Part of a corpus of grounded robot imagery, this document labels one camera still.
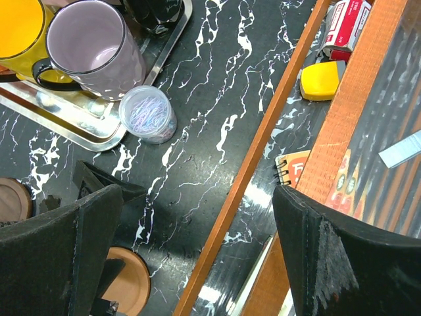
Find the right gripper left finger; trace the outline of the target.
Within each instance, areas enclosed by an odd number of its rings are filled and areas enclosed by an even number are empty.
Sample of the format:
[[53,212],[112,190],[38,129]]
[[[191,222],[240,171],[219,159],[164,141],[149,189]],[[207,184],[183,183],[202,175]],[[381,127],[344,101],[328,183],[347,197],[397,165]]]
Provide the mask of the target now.
[[2,315],[89,315],[123,206],[116,184],[1,229]]

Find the light brown wooden coaster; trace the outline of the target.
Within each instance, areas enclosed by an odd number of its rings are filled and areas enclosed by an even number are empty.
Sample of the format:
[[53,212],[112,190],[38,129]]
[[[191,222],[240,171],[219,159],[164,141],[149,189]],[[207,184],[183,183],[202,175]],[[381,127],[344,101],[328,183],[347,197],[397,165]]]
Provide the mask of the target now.
[[1,178],[1,222],[32,217],[33,202],[28,189],[14,178]]

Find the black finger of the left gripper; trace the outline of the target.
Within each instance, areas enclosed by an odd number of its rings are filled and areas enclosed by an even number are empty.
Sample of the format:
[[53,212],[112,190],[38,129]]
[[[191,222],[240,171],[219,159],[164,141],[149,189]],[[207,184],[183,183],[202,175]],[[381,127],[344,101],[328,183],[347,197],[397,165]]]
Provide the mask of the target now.
[[144,187],[119,180],[87,161],[76,162],[72,179],[79,189],[77,199],[111,184],[120,186],[124,203],[115,236],[134,237],[138,220],[146,206],[147,190]]

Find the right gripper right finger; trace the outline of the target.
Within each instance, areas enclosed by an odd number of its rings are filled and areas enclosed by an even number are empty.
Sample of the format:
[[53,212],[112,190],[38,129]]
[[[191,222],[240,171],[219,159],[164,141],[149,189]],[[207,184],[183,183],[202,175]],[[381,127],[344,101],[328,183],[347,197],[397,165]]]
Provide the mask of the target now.
[[272,198],[298,315],[419,315],[420,241],[333,210],[291,186]]

